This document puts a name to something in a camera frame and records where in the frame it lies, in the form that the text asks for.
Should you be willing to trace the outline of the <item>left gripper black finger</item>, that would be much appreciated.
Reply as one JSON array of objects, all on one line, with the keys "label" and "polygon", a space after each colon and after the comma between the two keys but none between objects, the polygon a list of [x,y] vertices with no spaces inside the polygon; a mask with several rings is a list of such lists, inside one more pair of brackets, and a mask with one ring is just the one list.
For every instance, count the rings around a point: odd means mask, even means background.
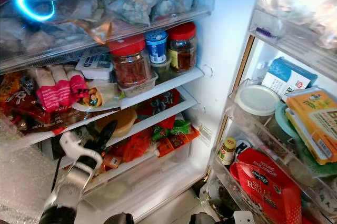
[{"label": "left gripper black finger", "polygon": [[113,120],[108,125],[104,126],[98,136],[98,142],[95,145],[95,150],[98,154],[102,154],[106,149],[106,144],[111,139],[116,130],[117,121]]}]

